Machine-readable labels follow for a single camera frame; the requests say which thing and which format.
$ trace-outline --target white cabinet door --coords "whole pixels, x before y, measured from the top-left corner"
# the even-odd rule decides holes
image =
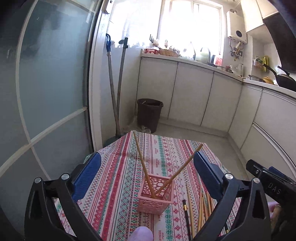
[[[276,14],[278,10],[268,0],[257,0],[261,16],[263,19]]]
[[[200,126],[212,80],[213,71],[179,64],[169,118]]]
[[[275,167],[280,172],[295,180],[296,171],[293,164],[281,148],[258,126],[252,125],[241,148],[245,159],[253,159],[266,168]]]
[[[253,124],[261,96],[261,88],[243,85],[229,134],[236,145],[241,148]]]
[[[137,100],[150,98],[163,102],[160,116],[167,118],[177,71],[177,63],[142,59]]]
[[[254,120],[296,164],[296,101],[263,90]]]
[[[238,80],[215,73],[201,126],[228,131],[241,90],[242,83]]]
[[[256,0],[241,0],[246,32],[263,25],[261,13]]]

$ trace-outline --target countertop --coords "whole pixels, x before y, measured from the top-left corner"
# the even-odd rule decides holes
[[[201,68],[209,69],[209,70],[212,70],[214,72],[229,76],[229,77],[234,78],[234,79],[236,79],[238,81],[241,81],[243,83],[263,87],[265,89],[276,91],[278,93],[281,93],[283,95],[286,95],[288,97],[296,99],[296,92],[294,92],[292,90],[288,90],[288,89],[279,87],[277,85],[271,85],[271,84],[267,84],[267,83],[263,83],[263,82],[259,82],[259,81],[255,81],[255,80],[243,79],[241,77],[236,76],[235,74],[228,73],[228,72],[226,72],[224,70],[220,70],[220,69],[217,69],[217,68],[215,68],[213,66],[203,64],[203,63],[200,63],[200,62],[197,62],[197,61],[194,61],[194,60],[171,57],[171,56],[165,56],[165,55],[146,54],[146,53],[141,53],[141,57],[164,59],[164,60],[170,60],[170,61],[175,61],[175,62],[179,62],[179,63],[195,65],[195,66],[198,66],[198,67],[201,67]]]
[[[159,55],[159,54],[147,54],[147,53],[141,53],[141,57],[145,57],[145,58],[158,58],[158,59],[164,59],[164,60],[171,60],[171,61],[175,61],[175,62],[179,62],[179,63],[185,63],[185,64],[190,64],[190,65],[195,65],[201,68],[205,68],[205,69],[209,69],[212,70],[214,72],[220,73],[220,74],[224,74],[227,75],[231,78],[234,78],[238,81],[243,82],[243,79],[241,77],[236,76],[235,74],[231,74],[228,73],[224,70],[221,69],[217,69],[213,66],[207,65],[207,64],[203,64],[194,60],[190,60],[190,59],[184,59],[184,58],[177,58],[177,57],[171,57],[171,56],[165,56],[165,55]]]

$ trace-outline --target trash bin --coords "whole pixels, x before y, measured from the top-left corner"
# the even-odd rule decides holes
[[[151,133],[156,132],[163,103],[161,101],[153,99],[138,99],[137,103],[138,126],[145,126],[149,128],[151,130]]]

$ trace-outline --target pink plastic basket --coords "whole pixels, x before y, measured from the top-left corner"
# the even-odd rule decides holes
[[[154,192],[156,192],[170,178],[149,174],[149,179],[152,183]],[[162,192],[157,194],[156,199],[153,199],[151,198],[151,192],[144,176],[138,198],[138,212],[161,215],[170,204],[173,204],[174,181],[172,181]]]

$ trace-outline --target red container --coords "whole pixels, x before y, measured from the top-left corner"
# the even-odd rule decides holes
[[[151,53],[151,54],[158,54],[158,51],[156,49],[145,49],[146,53]]]

